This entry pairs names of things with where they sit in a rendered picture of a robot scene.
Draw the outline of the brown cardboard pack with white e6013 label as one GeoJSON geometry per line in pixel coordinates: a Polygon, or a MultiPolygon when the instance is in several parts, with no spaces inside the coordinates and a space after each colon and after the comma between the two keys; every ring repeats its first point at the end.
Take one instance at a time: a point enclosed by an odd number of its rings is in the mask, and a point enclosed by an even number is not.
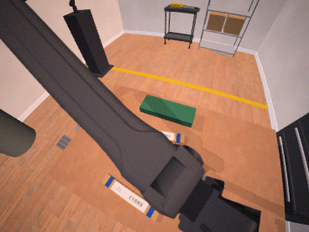
{"type": "Polygon", "coordinates": [[[158,212],[151,208],[150,205],[138,194],[125,187],[114,177],[107,174],[102,180],[102,184],[104,184],[107,188],[116,193],[124,201],[135,207],[138,211],[145,214],[152,220],[156,220],[158,212]]]}

